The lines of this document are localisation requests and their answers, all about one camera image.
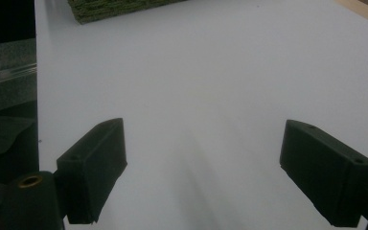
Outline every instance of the white tabletop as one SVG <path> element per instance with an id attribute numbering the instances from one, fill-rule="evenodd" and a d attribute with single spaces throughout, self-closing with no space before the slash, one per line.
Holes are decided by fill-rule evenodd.
<path id="1" fill-rule="evenodd" d="M 35 9 L 41 169 L 125 121 L 99 223 L 67 229 L 334 229 L 279 156 L 286 119 L 368 156 L 368 20 L 333 0 L 190 0 L 83 26 L 65 0 Z"/>

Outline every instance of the woven basket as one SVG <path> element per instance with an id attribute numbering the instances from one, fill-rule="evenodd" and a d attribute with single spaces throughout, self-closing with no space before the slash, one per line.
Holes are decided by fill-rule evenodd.
<path id="1" fill-rule="evenodd" d="M 185 0 L 68 0 L 74 17 L 81 24 L 138 12 Z"/>

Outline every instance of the green woven mat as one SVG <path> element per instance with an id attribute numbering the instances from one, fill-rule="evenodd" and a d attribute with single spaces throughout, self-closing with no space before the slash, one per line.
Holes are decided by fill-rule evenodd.
<path id="1" fill-rule="evenodd" d="M 68 0 L 81 24 L 186 0 Z"/>

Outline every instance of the white table surface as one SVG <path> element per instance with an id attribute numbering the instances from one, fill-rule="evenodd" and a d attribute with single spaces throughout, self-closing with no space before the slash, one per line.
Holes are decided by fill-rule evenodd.
<path id="1" fill-rule="evenodd" d="M 190 0 L 83 26 L 65 0 L 35 9 L 41 169 L 125 121 L 99 223 L 67 229 L 334 229 L 279 156 L 286 119 L 368 156 L 368 20 L 333 0 Z"/>

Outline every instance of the screw hole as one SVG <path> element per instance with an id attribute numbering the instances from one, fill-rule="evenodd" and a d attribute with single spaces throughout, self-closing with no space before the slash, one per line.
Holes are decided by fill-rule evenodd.
<path id="1" fill-rule="evenodd" d="M 39 184 L 42 180 L 43 177 L 41 175 L 31 175 L 20 181 L 18 186 L 21 189 L 26 189 Z"/>

